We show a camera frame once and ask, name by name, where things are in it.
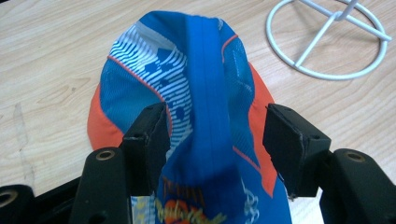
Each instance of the bolt hole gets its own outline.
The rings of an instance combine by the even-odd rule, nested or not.
[[[362,155],[355,152],[347,152],[346,155],[353,161],[364,162],[365,159]]]
[[[135,133],[134,138],[142,138],[144,135],[142,133]]]
[[[96,159],[99,161],[106,161],[113,158],[115,154],[113,150],[102,151],[96,155]]]
[[[319,135],[315,135],[315,134],[313,134],[313,135],[311,135],[311,138],[313,138],[313,139],[320,139],[320,136]]]
[[[90,217],[90,224],[100,224],[106,221],[107,217],[104,212],[98,213]]]
[[[15,189],[8,189],[0,193],[0,208],[10,203],[18,197],[18,192]]]

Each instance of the white wire stand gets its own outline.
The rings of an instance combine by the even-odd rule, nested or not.
[[[270,12],[268,15],[268,19],[266,22],[266,33],[267,33],[267,38],[268,41],[273,48],[274,52],[289,66],[293,67],[294,69],[309,75],[311,77],[317,77],[317,78],[322,78],[322,79],[328,79],[328,80],[348,80],[356,77],[362,77],[364,75],[367,75],[371,71],[373,71],[378,65],[381,63],[381,61],[385,57],[385,53],[387,52],[387,47],[388,47],[388,42],[392,39],[390,36],[385,34],[384,27],[382,26],[381,22],[376,18],[376,16],[371,13],[367,8],[363,7],[361,4],[358,3],[358,0],[337,0],[339,2],[343,2],[347,4],[347,7],[344,11],[336,11],[336,12],[331,12],[330,10],[319,6],[318,4],[314,3],[311,0],[299,0],[300,2],[306,4],[309,7],[312,7],[314,10],[320,12],[321,14],[327,16],[329,19],[324,23],[323,27],[319,30],[315,38],[312,40],[312,42],[309,44],[309,46],[306,48],[304,53],[300,56],[300,58],[295,62],[292,59],[290,59],[288,56],[286,56],[280,48],[277,46],[274,37],[272,35],[272,29],[271,29],[271,24],[274,15],[276,12],[285,6],[288,3],[294,2],[297,0],[283,0],[280,3],[278,3]],[[369,26],[366,23],[357,20],[356,18],[350,16],[350,12],[356,8],[359,12],[361,12],[363,15],[365,15],[371,23],[375,26]],[[306,57],[308,54],[311,52],[311,50],[314,48],[314,46],[319,42],[319,40],[323,37],[323,35],[326,33],[326,31],[329,29],[331,24],[334,21],[349,21],[350,23],[360,27],[361,29],[367,31],[368,33],[375,35],[378,37],[378,40],[380,42],[380,47],[379,47],[379,52],[377,54],[377,57],[365,68],[363,68],[361,71],[356,72],[356,73],[351,73],[351,74],[345,74],[345,75],[332,75],[332,74],[323,74],[320,72],[312,71],[310,69],[307,69],[302,66],[303,62],[305,61]]]

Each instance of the wood grain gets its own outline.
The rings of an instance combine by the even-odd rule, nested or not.
[[[331,10],[345,5],[318,1]],[[361,0],[396,36],[392,0]],[[27,184],[41,194],[81,175],[91,146],[86,121],[113,41],[151,10],[220,17],[242,39],[247,56],[277,103],[292,107],[330,136],[332,148],[371,155],[396,182],[396,49],[370,75],[325,81],[279,60],[264,25],[277,1],[20,1],[0,4],[0,186]],[[354,16],[367,21],[358,13]],[[299,2],[274,19],[278,45],[296,58],[325,21]],[[304,63],[346,74],[369,64],[377,39],[338,22]],[[321,223],[318,200],[290,203],[294,223]]]

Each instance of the circular base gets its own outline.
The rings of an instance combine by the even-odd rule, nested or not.
[[[337,1],[348,4],[347,0],[337,0]],[[348,80],[348,79],[362,77],[364,75],[367,75],[369,72],[373,71],[376,67],[378,67],[378,65],[384,59],[385,53],[387,52],[388,41],[378,38],[380,41],[380,50],[378,52],[377,57],[375,58],[375,60],[372,63],[370,63],[367,67],[365,67],[364,69],[362,69],[359,72],[352,73],[352,74],[346,74],[346,75],[333,75],[333,74],[323,74],[320,72],[312,71],[312,70],[307,69],[301,65],[296,66],[296,62],[293,61],[292,59],[290,59],[288,56],[286,56],[282,52],[282,50],[280,50],[280,48],[277,46],[277,44],[274,40],[274,37],[272,35],[272,29],[271,29],[272,20],[273,20],[273,17],[275,16],[276,12],[280,8],[282,8],[283,6],[285,6],[286,4],[291,3],[291,2],[294,2],[294,0],[284,0],[280,3],[278,3],[271,10],[270,14],[268,15],[267,22],[266,22],[266,33],[267,33],[268,41],[269,41],[271,47],[273,48],[274,52],[279,56],[280,59],[282,59],[285,63],[287,63],[289,66],[293,67],[297,71],[300,71],[300,72],[302,72],[306,75],[309,75],[311,77],[317,77],[317,78],[322,78],[322,79]],[[381,32],[383,34],[385,33],[384,27],[382,26],[381,22],[376,18],[376,16],[373,13],[371,13],[367,8],[363,7],[361,4],[357,4],[355,6],[355,8],[359,12],[361,12],[364,16],[366,16],[373,23],[373,25],[379,32]]]

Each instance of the wooden table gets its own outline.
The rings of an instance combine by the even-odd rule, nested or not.
[[[396,182],[396,50],[366,77],[326,81],[285,65],[269,47],[266,17],[278,1],[20,1],[0,5],[0,186],[25,184],[41,194],[81,175],[91,152],[90,101],[113,41],[151,10],[220,17],[245,44],[247,56],[277,103],[310,120],[332,148],[371,155]],[[331,10],[344,4],[319,1]],[[392,0],[362,0],[396,37]],[[293,59],[326,20],[297,2],[276,14],[279,46]],[[377,39],[338,22],[304,65],[345,74],[361,70]],[[318,200],[290,203],[294,223],[320,223]]]

